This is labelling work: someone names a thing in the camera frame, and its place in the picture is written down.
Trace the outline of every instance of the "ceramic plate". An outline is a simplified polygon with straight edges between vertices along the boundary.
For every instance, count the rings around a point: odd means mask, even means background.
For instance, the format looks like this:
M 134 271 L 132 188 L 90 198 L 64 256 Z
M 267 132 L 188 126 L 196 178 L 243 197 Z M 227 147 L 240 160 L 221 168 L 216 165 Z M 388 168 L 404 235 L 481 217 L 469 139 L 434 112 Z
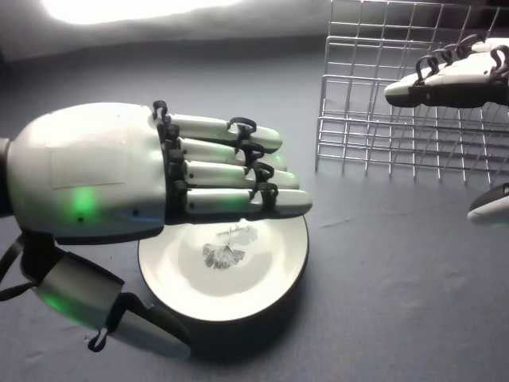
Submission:
M 303 216 L 281 220 L 166 226 L 141 240 L 143 278 L 184 316 L 227 322 L 257 314 L 285 295 L 309 251 Z

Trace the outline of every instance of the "white plate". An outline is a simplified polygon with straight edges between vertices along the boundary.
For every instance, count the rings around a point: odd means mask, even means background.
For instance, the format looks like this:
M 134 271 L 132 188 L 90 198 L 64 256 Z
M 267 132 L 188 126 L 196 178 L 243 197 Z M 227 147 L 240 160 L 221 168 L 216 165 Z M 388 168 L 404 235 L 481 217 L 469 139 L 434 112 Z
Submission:
M 143 278 L 184 316 L 226 322 L 257 314 L 298 280 L 309 251 L 303 216 L 281 220 L 166 226 L 141 240 Z

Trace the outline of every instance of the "plate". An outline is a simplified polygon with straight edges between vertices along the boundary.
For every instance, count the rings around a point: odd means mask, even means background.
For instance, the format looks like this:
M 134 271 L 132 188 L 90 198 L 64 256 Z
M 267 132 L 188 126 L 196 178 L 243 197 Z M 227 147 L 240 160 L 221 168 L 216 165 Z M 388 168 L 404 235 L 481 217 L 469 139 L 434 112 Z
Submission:
M 248 318 L 276 303 L 299 279 L 308 253 L 303 216 L 166 226 L 138 246 L 152 293 L 171 310 L 207 322 Z

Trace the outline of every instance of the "silver wire basket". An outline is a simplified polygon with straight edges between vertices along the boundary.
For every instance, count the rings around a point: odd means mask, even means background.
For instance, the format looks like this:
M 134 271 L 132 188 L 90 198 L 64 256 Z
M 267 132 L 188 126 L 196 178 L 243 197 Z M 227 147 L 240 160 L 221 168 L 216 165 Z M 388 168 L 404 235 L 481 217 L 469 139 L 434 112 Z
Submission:
M 420 57 L 470 34 L 509 37 L 509 7 L 332 0 L 315 167 L 321 158 L 496 180 L 509 176 L 507 107 L 392 107 L 384 88 Z

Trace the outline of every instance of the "wire rack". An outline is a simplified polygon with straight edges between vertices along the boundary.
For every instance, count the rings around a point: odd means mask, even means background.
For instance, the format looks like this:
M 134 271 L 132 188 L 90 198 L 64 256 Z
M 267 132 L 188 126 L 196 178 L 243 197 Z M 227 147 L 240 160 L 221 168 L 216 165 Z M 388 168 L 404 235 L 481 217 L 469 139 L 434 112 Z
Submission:
M 509 8 L 382 0 L 332 0 L 317 123 L 321 158 L 405 166 L 414 177 L 455 173 L 492 185 L 509 176 L 507 107 L 392 107 L 384 88 L 415 72 L 416 61 L 473 33 L 509 37 Z

